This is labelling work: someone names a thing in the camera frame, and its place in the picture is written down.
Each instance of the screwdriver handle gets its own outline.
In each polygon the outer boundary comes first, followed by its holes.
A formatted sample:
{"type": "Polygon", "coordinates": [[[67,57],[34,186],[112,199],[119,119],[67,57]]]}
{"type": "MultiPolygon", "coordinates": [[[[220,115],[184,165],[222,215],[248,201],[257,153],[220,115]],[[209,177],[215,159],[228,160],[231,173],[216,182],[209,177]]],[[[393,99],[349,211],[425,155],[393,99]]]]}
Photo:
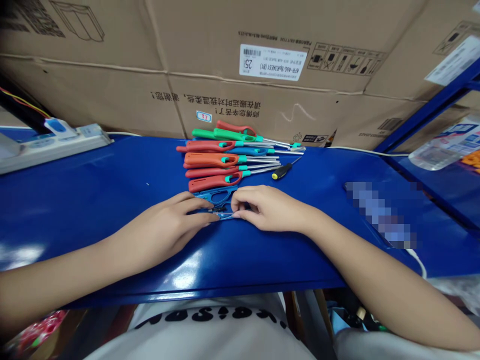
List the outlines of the screwdriver handle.
{"type": "Polygon", "coordinates": [[[186,146],[177,146],[180,153],[223,153],[235,148],[237,141],[188,141],[186,146]]]}
{"type": "Polygon", "coordinates": [[[242,180],[243,172],[237,171],[231,175],[216,175],[202,177],[188,182],[188,191],[191,193],[198,193],[211,188],[226,187],[237,185],[242,180]]]}
{"type": "Polygon", "coordinates": [[[234,132],[234,133],[242,133],[242,134],[245,134],[245,135],[248,135],[248,131],[250,130],[251,131],[251,135],[256,137],[257,136],[257,133],[255,132],[255,130],[253,128],[251,128],[250,126],[235,126],[235,125],[232,125],[232,124],[229,124],[227,122],[224,122],[222,120],[218,120],[216,122],[216,127],[217,129],[223,129],[223,130],[228,130],[228,131],[231,131],[231,132],[234,132]]]}
{"type": "Polygon", "coordinates": [[[279,167],[275,172],[271,175],[271,178],[273,180],[279,180],[285,176],[286,173],[290,171],[292,168],[292,164],[288,163],[287,165],[284,165],[282,167],[279,167]]]}
{"type": "Polygon", "coordinates": [[[270,151],[266,147],[255,148],[255,147],[234,147],[225,151],[227,154],[238,154],[238,155],[249,155],[249,156],[265,156],[267,154],[274,154],[275,151],[270,151]]]}
{"type": "Polygon", "coordinates": [[[212,139],[212,140],[222,140],[215,137],[212,131],[203,130],[203,129],[193,129],[191,135],[194,138],[205,138],[205,139],[212,139]]]}
{"type": "Polygon", "coordinates": [[[207,176],[215,176],[215,175],[230,175],[236,173],[237,171],[248,170],[248,166],[240,165],[240,166],[232,166],[227,168],[221,167],[207,167],[207,168],[197,168],[197,169],[190,169],[187,170],[185,176],[187,178],[204,178],[207,176]]]}
{"type": "Polygon", "coordinates": [[[243,142],[262,142],[264,140],[261,136],[250,136],[245,135],[239,132],[233,132],[228,130],[223,130],[220,128],[213,129],[213,135],[218,139],[227,139],[227,140],[235,140],[235,141],[243,141],[243,142]]]}
{"type": "Polygon", "coordinates": [[[207,153],[207,152],[187,152],[185,154],[185,162],[183,167],[186,169],[195,168],[228,168],[236,165],[245,156],[240,157],[235,154],[225,153],[207,153]],[[186,167],[185,165],[195,165],[194,167],[186,167]]]}

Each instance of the cardboard box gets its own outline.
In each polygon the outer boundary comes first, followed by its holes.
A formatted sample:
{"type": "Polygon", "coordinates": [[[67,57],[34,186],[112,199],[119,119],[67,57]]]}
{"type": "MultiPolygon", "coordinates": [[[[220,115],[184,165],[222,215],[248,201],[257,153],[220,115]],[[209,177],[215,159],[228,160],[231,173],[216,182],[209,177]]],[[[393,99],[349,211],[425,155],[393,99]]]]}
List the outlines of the cardboard box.
{"type": "Polygon", "coordinates": [[[153,1],[150,13],[169,72],[362,92],[423,5],[418,0],[210,0],[207,5],[179,0],[153,1]],[[304,64],[298,73],[269,71],[279,63],[268,58],[280,56],[266,48],[302,52],[305,58],[296,59],[304,64]]]}
{"type": "Polygon", "coordinates": [[[480,92],[470,91],[467,95],[456,102],[457,105],[480,111],[480,92]]]}
{"type": "MultiPolygon", "coordinates": [[[[362,96],[351,116],[336,132],[332,146],[374,150],[423,105],[420,101],[362,96]]],[[[450,108],[402,144],[396,151],[411,152],[454,124],[469,110],[450,108]]]]}
{"type": "Polygon", "coordinates": [[[162,70],[143,1],[10,1],[0,52],[66,62],[162,70]]]}
{"type": "Polygon", "coordinates": [[[362,92],[424,3],[16,1],[0,52],[362,92]]]}
{"type": "Polygon", "coordinates": [[[362,96],[258,84],[170,76],[186,134],[213,130],[218,120],[252,126],[259,135],[323,146],[339,123],[351,118],[362,96]]]}
{"type": "Polygon", "coordinates": [[[0,126],[14,126],[28,128],[23,122],[21,122],[15,115],[8,112],[6,109],[0,106],[0,126]]]}
{"type": "Polygon", "coordinates": [[[332,146],[373,150],[424,104],[419,101],[363,96],[342,123],[332,146]]]}
{"type": "Polygon", "coordinates": [[[365,93],[430,100],[443,87],[424,78],[468,36],[480,37],[477,0],[429,1],[372,77],[365,93]]]}
{"type": "Polygon", "coordinates": [[[165,74],[7,58],[0,59],[0,66],[73,126],[98,123],[109,130],[184,138],[178,99],[165,74]]]}

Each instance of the plastic package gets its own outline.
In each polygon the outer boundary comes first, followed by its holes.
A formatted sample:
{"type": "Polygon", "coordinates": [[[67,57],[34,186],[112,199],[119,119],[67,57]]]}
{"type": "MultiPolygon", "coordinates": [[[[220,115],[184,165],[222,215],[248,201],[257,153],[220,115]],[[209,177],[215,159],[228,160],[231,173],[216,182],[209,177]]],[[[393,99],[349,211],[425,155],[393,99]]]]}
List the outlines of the plastic package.
{"type": "Polygon", "coordinates": [[[436,171],[480,149],[480,116],[468,115],[412,152],[408,158],[419,168],[436,171]]]}

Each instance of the white cable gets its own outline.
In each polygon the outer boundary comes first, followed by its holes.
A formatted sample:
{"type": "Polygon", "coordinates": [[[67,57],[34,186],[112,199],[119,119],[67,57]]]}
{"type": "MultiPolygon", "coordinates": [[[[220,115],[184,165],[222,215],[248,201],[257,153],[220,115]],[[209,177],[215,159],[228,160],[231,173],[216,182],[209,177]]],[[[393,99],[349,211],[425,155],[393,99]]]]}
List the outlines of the white cable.
{"type": "Polygon", "coordinates": [[[416,260],[416,262],[418,263],[418,265],[420,265],[420,268],[421,268],[421,277],[424,278],[425,280],[427,279],[427,269],[425,268],[424,266],[424,263],[422,262],[422,260],[420,260],[419,256],[417,255],[417,253],[415,252],[415,250],[413,249],[405,249],[407,253],[410,254],[410,256],[412,258],[414,258],[416,260]]]}
{"type": "Polygon", "coordinates": [[[123,131],[107,131],[108,135],[127,135],[127,136],[142,136],[138,134],[134,134],[133,132],[123,132],[123,131]]]}
{"type": "Polygon", "coordinates": [[[410,155],[410,154],[385,154],[385,153],[383,153],[383,152],[363,150],[363,149],[357,149],[357,148],[354,148],[354,147],[346,147],[346,146],[330,146],[330,147],[327,147],[327,149],[354,150],[354,151],[360,151],[360,152],[363,152],[363,153],[369,153],[369,154],[375,154],[375,155],[381,155],[381,156],[390,156],[390,157],[395,157],[395,156],[408,156],[408,155],[410,155]]]}

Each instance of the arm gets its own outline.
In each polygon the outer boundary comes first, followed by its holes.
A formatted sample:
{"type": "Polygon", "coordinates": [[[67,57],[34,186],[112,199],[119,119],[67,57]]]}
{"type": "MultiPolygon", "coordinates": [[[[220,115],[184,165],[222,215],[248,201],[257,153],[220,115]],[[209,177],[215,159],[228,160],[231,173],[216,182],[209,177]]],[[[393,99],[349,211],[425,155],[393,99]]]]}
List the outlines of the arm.
{"type": "Polygon", "coordinates": [[[320,210],[268,186],[240,188],[231,207],[234,217],[261,230],[295,231],[312,239],[368,310],[397,335],[436,348],[480,350],[480,329],[445,296],[320,210]],[[244,210],[244,203],[254,211],[244,210]]]}
{"type": "Polygon", "coordinates": [[[213,205],[182,192],[144,211],[108,238],[65,255],[0,272],[0,336],[8,340],[36,319],[178,253],[213,205]]]}

